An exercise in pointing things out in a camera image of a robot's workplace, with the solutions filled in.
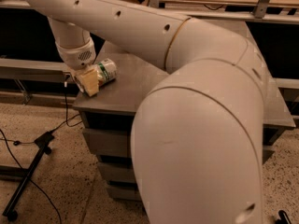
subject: terrazzo floor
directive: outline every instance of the terrazzo floor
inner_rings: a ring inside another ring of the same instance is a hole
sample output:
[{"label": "terrazzo floor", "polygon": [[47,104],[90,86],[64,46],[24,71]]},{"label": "terrazzo floor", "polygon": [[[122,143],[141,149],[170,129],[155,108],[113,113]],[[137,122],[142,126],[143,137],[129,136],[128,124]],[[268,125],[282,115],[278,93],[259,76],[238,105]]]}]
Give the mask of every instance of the terrazzo floor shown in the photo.
[{"label": "terrazzo floor", "polygon": [[[7,139],[31,142],[42,133],[57,127],[65,119],[63,98],[34,97],[22,105],[16,93],[0,92],[0,128]],[[69,116],[77,114],[70,110]],[[52,153],[39,163],[33,180],[51,198],[64,224],[149,223],[142,204],[115,201],[108,197],[105,181],[90,154],[83,135],[83,125],[62,126],[53,135]],[[285,132],[274,144],[274,155],[263,165],[264,224],[273,224],[278,210],[285,210],[292,224],[299,223],[299,130]],[[0,164],[16,166],[4,141],[0,141]],[[23,167],[27,167],[37,148],[35,145],[9,146]],[[18,183],[0,180],[0,211]],[[13,223],[59,223],[57,213],[44,194],[31,183],[21,196]],[[0,223],[9,223],[0,216]]]}]

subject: speckled floor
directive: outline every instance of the speckled floor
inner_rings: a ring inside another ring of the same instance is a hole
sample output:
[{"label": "speckled floor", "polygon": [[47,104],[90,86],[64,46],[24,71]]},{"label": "speckled floor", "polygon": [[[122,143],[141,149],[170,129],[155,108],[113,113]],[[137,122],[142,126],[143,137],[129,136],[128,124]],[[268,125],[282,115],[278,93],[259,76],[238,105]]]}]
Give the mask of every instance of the speckled floor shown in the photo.
[{"label": "speckled floor", "polygon": [[[64,99],[35,97],[21,104],[19,94],[0,92],[0,128],[7,139],[33,141],[57,127],[65,118]],[[70,116],[76,114],[70,110]],[[136,202],[114,201],[105,190],[97,167],[81,134],[82,124],[63,126],[54,133],[52,153],[45,155],[33,180],[50,196],[64,224],[149,223]],[[275,143],[275,154],[263,166],[264,224],[274,223],[279,209],[287,211],[292,224],[299,223],[299,130],[285,132]],[[0,164],[14,165],[5,143],[0,142]],[[36,154],[35,145],[9,146],[19,162],[27,167]],[[0,180],[0,211],[5,209],[17,183]],[[29,184],[15,208],[14,223],[59,223],[45,196]],[[8,223],[0,216],[0,223]]]}]

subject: cabinet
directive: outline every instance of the cabinet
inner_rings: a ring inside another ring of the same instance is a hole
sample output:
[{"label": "cabinet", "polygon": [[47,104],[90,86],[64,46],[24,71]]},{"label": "cabinet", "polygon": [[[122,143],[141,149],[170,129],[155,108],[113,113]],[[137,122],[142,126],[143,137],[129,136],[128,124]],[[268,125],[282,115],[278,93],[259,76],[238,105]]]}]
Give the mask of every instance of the cabinet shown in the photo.
[{"label": "cabinet", "polygon": [[80,93],[73,107],[82,117],[86,144],[99,160],[109,196],[140,201],[131,160],[131,127],[141,101],[168,74],[107,42],[97,60],[105,58],[118,65],[117,79],[94,97]]}]

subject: can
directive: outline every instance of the can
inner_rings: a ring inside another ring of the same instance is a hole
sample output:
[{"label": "can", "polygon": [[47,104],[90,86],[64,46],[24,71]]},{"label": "can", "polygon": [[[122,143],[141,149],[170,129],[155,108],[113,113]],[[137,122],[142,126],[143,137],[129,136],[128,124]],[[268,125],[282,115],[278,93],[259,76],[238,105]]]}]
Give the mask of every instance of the can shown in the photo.
[{"label": "can", "polygon": [[104,59],[97,65],[97,77],[99,87],[116,78],[118,67],[109,58]]}]

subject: black tripod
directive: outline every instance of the black tripod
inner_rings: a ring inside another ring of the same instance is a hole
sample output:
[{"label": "black tripod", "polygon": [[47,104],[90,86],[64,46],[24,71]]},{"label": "black tripod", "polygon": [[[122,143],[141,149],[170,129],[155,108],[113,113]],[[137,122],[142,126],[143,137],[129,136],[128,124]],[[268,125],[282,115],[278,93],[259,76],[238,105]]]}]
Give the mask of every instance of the black tripod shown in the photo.
[{"label": "black tripod", "polygon": [[18,217],[17,211],[14,210],[19,198],[21,197],[23,191],[25,190],[31,176],[33,175],[36,167],[38,166],[44,153],[49,155],[51,149],[48,147],[49,142],[54,138],[51,132],[46,132],[35,140],[38,145],[39,150],[36,153],[35,158],[31,162],[29,168],[15,168],[0,166],[0,178],[5,180],[20,180],[20,184],[15,190],[13,196],[11,197],[3,216],[7,217],[8,221],[14,221]]}]

